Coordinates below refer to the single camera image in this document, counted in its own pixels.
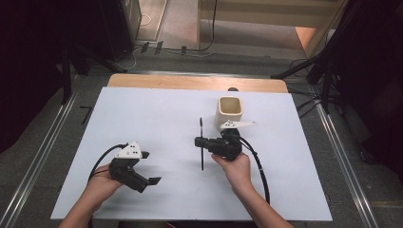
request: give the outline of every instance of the black cable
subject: black cable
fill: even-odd
[[[245,139],[244,139],[243,137],[241,137],[241,136],[239,136],[239,138],[240,138],[240,140],[241,140],[242,142],[244,142],[244,143],[247,145],[247,146],[245,146],[245,147],[246,147],[247,149],[249,149],[249,150],[252,152],[252,154],[253,154],[253,156],[254,156],[254,158],[255,158],[256,164],[258,165],[258,169],[259,169],[259,172],[260,172],[261,181],[263,182],[264,195],[265,195],[265,197],[266,197],[267,203],[270,204],[269,186],[267,185],[267,179],[266,179],[266,176],[264,175],[263,168],[261,167],[261,163],[260,163],[260,159],[259,159],[259,157],[258,157],[258,153],[253,149],[252,145],[249,144],[249,142],[248,142],[247,140],[245,140]]]
[[[310,99],[308,102],[305,102],[305,103],[302,103],[302,104],[298,105],[298,106],[296,107],[296,109],[297,109],[297,110],[301,110],[304,106],[306,106],[307,104],[309,104],[311,101],[314,101],[314,100],[319,99],[319,98],[320,98],[319,96],[316,96],[316,97]]]
[[[308,96],[319,96],[320,95],[318,93],[302,92],[297,89],[291,88],[289,86],[287,86],[287,89],[289,90],[290,93],[296,93],[296,94],[302,94],[302,95],[308,95]]]
[[[217,1],[218,1],[218,0],[216,0],[216,3],[215,3],[215,5],[214,5],[213,27],[212,27],[212,37],[211,37],[210,45],[208,45],[208,47],[205,47],[205,48],[203,48],[203,49],[187,49],[186,51],[206,51],[206,50],[208,50],[208,49],[213,45],[214,40],[215,40],[215,38],[214,38],[214,30],[215,30],[215,29],[214,29],[214,26],[215,26],[215,24],[216,24]],[[182,51],[181,49],[176,49],[176,48],[162,48],[162,49],[165,49],[165,50],[177,50],[177,51]]]
[[[99,174],[99,173],[104,173],[106,171],[109,171],[109,169],[103,170],[103,171],[98,171],[96,173],[94,173],[94,175],[92,175],[92,177],[95,177],[95,175]]]
[[[307,61],[308,59],[296,59],[296,60],[293,60],[293,61],[290,63],[290,68],[293,68],[293,63],[295,63],[296,61],[300,61],[300,60]],[[306,75],[297,75],[296,72],[294,73],[294,75],[295,75],[296,77],[306,77]]]
[[[125,148],[125,147],[127,147],[127,144],[117,144],[117,145],[114,145],[114,146],[110,147],[110,148],[101,156],[101,158],[95,163],[94,167],[93,167],[92,170],[91,170],[91,173],[89,173],[88,181],[94,176],[95,169],[97,169],[98,165],[101,163],[101,161],[104,159],[104,157],[105,157],[107,154],[110,153],[110,151],[112,151],[112,150],[114,150],[114,149],[116,149],[116,148],[121,148],[121,149],[123,149],[123,148]]]
[[[299,116],[300,119],[304,118],[310,111],[312,111],[320,102],[314,104],[308,111],[304,112],[302,115]]]

